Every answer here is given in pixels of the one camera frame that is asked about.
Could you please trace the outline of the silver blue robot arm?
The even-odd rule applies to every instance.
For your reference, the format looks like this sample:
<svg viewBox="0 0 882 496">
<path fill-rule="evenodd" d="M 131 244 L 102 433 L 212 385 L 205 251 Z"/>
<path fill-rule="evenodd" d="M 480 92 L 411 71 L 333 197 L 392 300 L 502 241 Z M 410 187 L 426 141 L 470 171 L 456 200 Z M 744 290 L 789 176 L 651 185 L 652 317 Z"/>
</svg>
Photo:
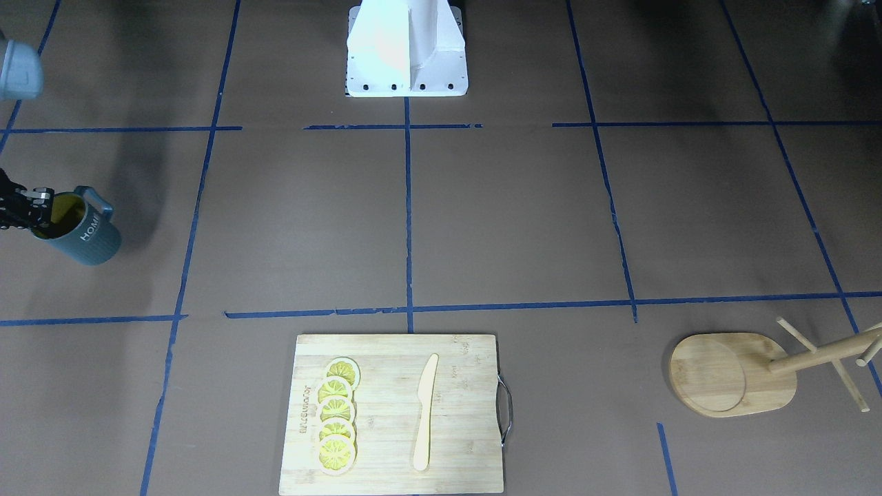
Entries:
<svg viewBox="0 0 882 496">
<path fill-rule="evenodd" d="M 2 35 L 1 97 L 3 101 L 31 100 L 42 94 L 44 75 L 32 46 Z M 56 191 L 28 189 L 1 172 L 1 229 L 46 229 L 51 224 Z"/>
</svg>

